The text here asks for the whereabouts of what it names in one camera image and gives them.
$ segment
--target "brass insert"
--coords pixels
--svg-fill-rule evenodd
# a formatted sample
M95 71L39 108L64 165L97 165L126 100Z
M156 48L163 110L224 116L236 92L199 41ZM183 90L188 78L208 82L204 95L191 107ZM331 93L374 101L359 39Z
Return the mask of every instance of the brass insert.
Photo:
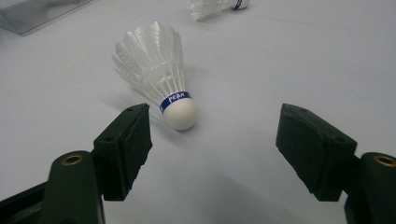
M385 166L396 167L396 160L388 156L375 156L374 159Z
M75 154L75 155L71 155L71 156L64 158L62 160L62 164L63 165L75 165L75 164L81 162L82 159L83 159L83 156L81 154Z

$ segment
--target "clamp jaw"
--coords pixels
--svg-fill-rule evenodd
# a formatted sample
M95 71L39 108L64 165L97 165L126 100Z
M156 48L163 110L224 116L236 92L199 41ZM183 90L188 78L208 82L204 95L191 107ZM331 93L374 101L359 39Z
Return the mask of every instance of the clamp jaw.
M276 146L319 201L348 195L348 224L395 222L395 158L369 152L359 159L355 140L296 105L282 105Z
M56 159L46 183L0 202L0 223L105 223L102 195L125 200L152 147L149 106L125 109L93 145Z

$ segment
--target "transparent plastic box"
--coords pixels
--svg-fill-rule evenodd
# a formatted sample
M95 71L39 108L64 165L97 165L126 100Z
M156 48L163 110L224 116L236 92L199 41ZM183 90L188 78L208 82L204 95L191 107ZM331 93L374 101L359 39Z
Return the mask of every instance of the transparent plastic box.
M19 35L28 35L92 0L0 0L0 27Z

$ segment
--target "blue label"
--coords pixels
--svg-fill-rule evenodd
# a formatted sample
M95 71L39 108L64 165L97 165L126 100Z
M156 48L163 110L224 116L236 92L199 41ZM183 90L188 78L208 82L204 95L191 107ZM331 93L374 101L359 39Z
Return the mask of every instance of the blue label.
M242 1L243 1L243 0L238 0L238 1L236 2L235 7L233 7L233 9L238 9L238 8L241 6Z
M176 102L178 100L184 99L184 98L191 98L190 94L187 91L179 91L176 93L173 93L172 95L166 97L163 102L161 103L160 110L163 113L163 111L168 107L170 104L173 102Z

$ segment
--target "white table surface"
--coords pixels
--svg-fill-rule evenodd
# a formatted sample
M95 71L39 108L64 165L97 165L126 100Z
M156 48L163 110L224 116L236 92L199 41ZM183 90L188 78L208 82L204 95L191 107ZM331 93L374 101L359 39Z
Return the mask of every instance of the white table surface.
M0 30L0 200L47 180L126 107L149 103L154 147L106 223L346 223L320 203L275 146L283 103L354 138L357 156L395 156L396 2L251 0L205 21L187 0L94 0L28 36ZM126 31L159 21L180 33L187 132L168 128L110 56Z

